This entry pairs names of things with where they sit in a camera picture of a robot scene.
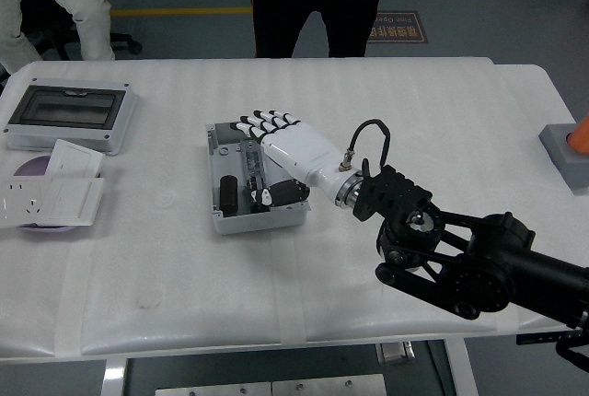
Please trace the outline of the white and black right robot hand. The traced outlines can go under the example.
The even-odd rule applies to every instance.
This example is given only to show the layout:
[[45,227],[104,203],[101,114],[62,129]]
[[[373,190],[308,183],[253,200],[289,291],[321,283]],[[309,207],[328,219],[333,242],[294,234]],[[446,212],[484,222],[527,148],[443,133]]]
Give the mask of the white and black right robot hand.
[[359,182],[350,149],[339,150],[310,124],[287,112],[254,111],[231,128],[257,141],[265,155],[295,180],[318,187],[338,207],[348,205]]

